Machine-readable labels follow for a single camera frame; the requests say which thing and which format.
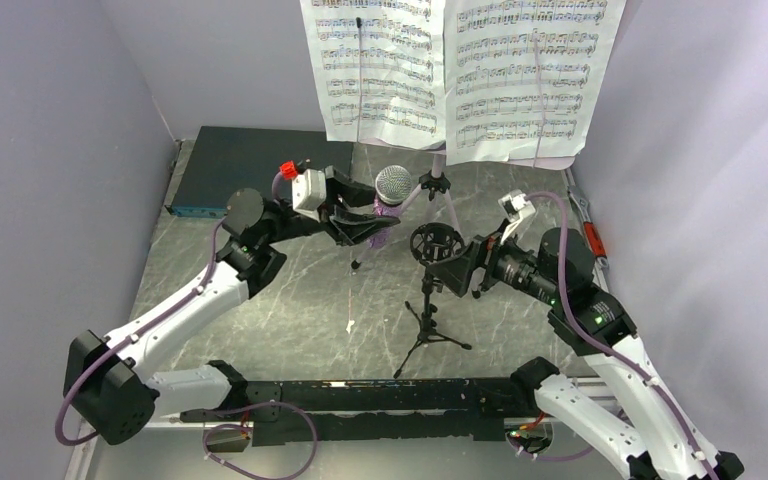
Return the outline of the sheet music page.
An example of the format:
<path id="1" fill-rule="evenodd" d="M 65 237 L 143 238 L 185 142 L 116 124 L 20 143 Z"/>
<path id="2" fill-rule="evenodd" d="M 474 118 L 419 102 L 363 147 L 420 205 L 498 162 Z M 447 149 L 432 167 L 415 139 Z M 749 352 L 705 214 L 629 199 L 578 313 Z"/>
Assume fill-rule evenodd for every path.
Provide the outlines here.
<path id="1" fill-rule="evenodd" d="M 442 1 L 300 4 L 328 140 L 431 150 L 445 141 Z"/>
<path id="2" fill-rule="evenodd" d="M 585 147 L 623 1 L 449 1 L 447 150 L 577 156 Z"/>

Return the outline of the purple glitter tube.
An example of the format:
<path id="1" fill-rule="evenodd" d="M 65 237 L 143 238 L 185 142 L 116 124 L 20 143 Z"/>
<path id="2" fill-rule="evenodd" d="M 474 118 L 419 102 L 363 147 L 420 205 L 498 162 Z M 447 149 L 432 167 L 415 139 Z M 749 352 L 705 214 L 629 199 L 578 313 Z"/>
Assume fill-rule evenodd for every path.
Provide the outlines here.
<path id="1" fill-rule="evenodd" d="M 403 166 L 389 165 L 375 177 L 373 212 L 378 216 L 397 217 L 402 204 L 414 189 L 413 177 Z"/>

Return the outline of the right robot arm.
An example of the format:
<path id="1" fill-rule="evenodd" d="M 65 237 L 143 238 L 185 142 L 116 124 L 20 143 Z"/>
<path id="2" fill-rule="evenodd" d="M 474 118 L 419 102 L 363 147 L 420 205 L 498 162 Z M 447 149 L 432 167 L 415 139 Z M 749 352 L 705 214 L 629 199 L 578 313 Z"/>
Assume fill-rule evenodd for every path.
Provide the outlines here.
<path id="1" fill-rule="evenodd" d="M 435 224 L 415 257 L 455 295 L 497 283 L 549 306 L 554 333 L 611 391 L 619 418 L 587 397 L 558 367 L 536 357 L 511 376 L 517 411 L 556 418 L 601 454 L 623 479 L 737 479 L 739 457 L 708 441 L 657 373 L 629 313 L 594 280 L 595 256 L 582 235 L 566 227 L 546 231 L 536 251 L 494 231 L 470 242 Z"/>

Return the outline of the lilac perforated music stand desk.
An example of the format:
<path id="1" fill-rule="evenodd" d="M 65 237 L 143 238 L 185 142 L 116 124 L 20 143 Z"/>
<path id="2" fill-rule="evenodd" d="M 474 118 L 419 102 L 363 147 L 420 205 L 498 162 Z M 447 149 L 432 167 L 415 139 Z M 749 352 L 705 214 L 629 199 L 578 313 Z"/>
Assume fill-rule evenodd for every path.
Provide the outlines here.
<path id="1" fill-rule="evenodd" d="M 514 166 L 532 167 L 537 169 L 560 171 L 560 170 L 565 170 L 571 167 L 576 160 L 575 155 L 556 156 L 556 157 L 546 157 L 546 156 L 535 157 L 534 155 L 516 156 L 517 151 L 512 151 L 509 154 L 503 156 L 501 154 L 489 154 L 487 152 L 482 154 L 481 152 L 475 149 L 447 150 L 445 144 L 440 144 L 437 148 L 433 148 L 433 149 L 415 149 L 415 148 L 410 148 L 406 146 L 390 144 L 377 138 L 362 139 L 359 142 L 359 145 L 380 146 L 380 147 L 393 148 L 393 149 L 405 150 L 410 152 L 430 153 L 432 155 L 439 155 L 439 156 L 443 156 L 447 160 L 448 165 L 459 165 L 459 164 L 477 163 L 477 162 L 504 163 L 504 164 L 514 165 Z"/>

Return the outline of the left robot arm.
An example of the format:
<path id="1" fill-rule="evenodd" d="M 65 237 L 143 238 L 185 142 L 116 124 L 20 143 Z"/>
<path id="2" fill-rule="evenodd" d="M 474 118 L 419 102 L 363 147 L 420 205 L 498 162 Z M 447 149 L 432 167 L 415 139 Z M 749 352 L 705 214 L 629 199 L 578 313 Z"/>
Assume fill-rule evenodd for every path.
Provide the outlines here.
<path id="1" fill-rule="evenodd" d="M 230 195 L 216 224 L 228 238 L 211 242 L 211 258 L 195 278 L 138 318 L 105 335 L 90 330 L 69 346 L 63 401 L 55 420 L 59 443 L 77 446 L 95 437 L 110 445 L 131 439 L 154 417 L 212 410 L 224 420 L 247 406 L 247 382 L 224 361 L 163 372 L 163 362 L 226 312 L 268 287 L 287 260 L 275 244 L 324 233 L 339 247 L 361 244 L 400 220 L 362 214 L 376 190 L 332 166 L 289 163 L 277 178 L 289 198 L 267 198 L 252 188 Z"/>

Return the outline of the black microphone tripod with shockmount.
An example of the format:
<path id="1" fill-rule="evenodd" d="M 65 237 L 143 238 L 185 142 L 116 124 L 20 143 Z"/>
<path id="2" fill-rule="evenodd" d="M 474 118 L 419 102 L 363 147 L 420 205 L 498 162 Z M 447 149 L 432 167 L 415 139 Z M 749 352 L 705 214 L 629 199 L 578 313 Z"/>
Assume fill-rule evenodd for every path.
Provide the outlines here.
<path id="1" fill-rule="evenodd" d="M 425 269 L 433 263 L 453 257 L 456 253 L 459 253 L 464 246 L 465 243 L 462 236 L 454 227 L 439 222 L 430 222 L 421 225 L 415 229 L 410 236 L 410 252 L 413 258 Z M 443 335 L 438 331 L 438 324 L 433 318 L 433 315 L 438 311 L 438 308 L 431 302 L 431 296 L 434 292 L 440 293 L 442 289 L 442 281 L 426 269 L 421 281 L 421 292 L 423 295 L 421 312 L 418 313 L 411 306 L 409 301 L 404 302 L 405 308 L 416 319 L 419 330 L 415 343 L 408 350 L 404 360 L 394 372 L 393 379 L 399 379 L 401 377 L 408 360 L 421 346 L 448 342 L 457 345 L 464 350 L 472 349 L 470 344 Z"/>

